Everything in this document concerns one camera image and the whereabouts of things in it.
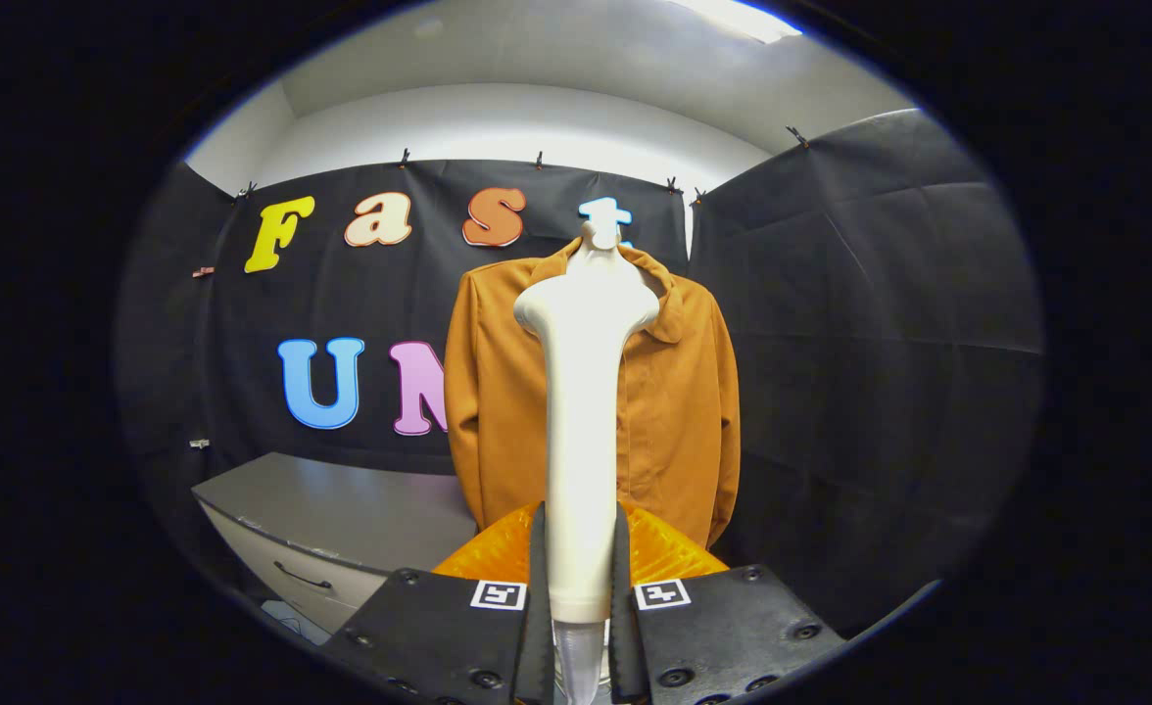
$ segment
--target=ceiling light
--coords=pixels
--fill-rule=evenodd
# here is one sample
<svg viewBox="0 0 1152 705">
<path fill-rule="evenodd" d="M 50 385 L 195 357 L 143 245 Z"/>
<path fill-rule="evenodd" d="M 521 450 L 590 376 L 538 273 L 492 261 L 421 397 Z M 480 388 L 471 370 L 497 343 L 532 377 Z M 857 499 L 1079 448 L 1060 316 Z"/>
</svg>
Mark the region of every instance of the ceiling light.
<svg viewBox="0 0 1152 705">
<path fill-rule="evenodd" d="M 781 22 L 778 17 L 751 8 L 734 0 L 667 0 L 669 3 L 687 6 L 712 23 L 752 36 L 764 44 L 772 44 L 782 36 L 799 36 L 802 32 Z"/>
</svg>

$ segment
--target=letter s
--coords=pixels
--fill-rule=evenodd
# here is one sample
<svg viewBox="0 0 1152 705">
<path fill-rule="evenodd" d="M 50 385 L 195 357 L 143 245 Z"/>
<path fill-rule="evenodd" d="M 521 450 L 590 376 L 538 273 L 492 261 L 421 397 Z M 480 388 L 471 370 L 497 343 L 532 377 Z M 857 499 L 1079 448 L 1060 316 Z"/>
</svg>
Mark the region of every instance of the letter s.
<svg viewBox="0 0 1152 705">
<path fill-rule="evenodd" d="M 468 204 L 470 219 L 463 220 L 463 240 L 469 245 L 510 245 L 523 233 L 517 213 L 525 204 L 518 188 L 483 189 Z"/>
</svg>

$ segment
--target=letter u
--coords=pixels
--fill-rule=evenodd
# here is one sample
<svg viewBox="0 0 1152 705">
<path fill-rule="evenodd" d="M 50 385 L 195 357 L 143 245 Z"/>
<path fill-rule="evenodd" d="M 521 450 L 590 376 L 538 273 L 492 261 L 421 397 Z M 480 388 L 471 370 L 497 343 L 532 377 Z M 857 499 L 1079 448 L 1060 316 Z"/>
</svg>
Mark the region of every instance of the letter u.
<svg viewBox="0 0 1152 705">
<path fill-rule="evenodd" d="M 276 348 L 285 361 L 285 401 L 293 418 L 308 427 L 342 427 L 357 415 L 357 357 L 365 349 L 356 338 L 328 341 L 328 354 L 338 363 L 338 401 L 325 407 L 311 393 L 311 358 L 319 351 L 312 340 L 285 340 Z"/>
</svg>

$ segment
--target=cabinet drawer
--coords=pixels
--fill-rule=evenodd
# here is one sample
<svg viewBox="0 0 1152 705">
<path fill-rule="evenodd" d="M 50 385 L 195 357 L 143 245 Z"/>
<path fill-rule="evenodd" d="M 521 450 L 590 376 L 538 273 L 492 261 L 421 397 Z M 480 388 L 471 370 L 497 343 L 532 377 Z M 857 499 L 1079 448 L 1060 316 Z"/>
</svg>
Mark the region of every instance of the cabinet drawer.
<svg viewBox="0 0 1152 705">
<path fill-rule="evenodd" d="M 295 611 L 319 624 L 320 629 L 329 632 L 340 629 L 344 620 L 362 607 L 366 598 L 376 593 L 387 579 L 376 573 L 354 570 L 278 544 L 206 505 L 200 507 L 241 561 L 267 588 L 274 590 Z M 320 588 L 319 584 L 324 582 L 331 588 Z M 317 613 L 321 615 L 320 619 L 317 619 Z"/>
</svg>

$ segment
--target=black clip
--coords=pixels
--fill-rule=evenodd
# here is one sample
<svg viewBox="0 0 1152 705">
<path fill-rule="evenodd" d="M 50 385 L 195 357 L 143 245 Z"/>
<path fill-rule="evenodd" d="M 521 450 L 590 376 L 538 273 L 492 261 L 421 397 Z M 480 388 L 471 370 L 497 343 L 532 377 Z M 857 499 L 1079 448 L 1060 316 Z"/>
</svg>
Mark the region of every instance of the black clip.
<svg viewBox="0 0 1152 705">
<path fill-rule="evenodd" d="M 786 129 L 788 129 L 796 138 L 798 138 L 798 143 L 802 144 L 803 149 L 810 149 L 810 143 L 808 142 L 808 139 L 803 138 L 803 135 L 798 134 L 798 128 L 791 128 L 790 126 L 786 126 Z"/>
<path fill-rule="evenodd" d="M 249 187 L 245 187 L 243 189 L 240 189 L 240 191 L 236 191 L 236 198 L 233 199 L 233 206 L 236 205 L 236 200 L 237 199 L 249 198 L 250 195 L 251 195 L 251 192 L 253 192 L 255 188 L 258 188 L 258 184 L 253 183 L 252 180 L 251 180 L 251 182 L 249 182 Z"/>
</svg>

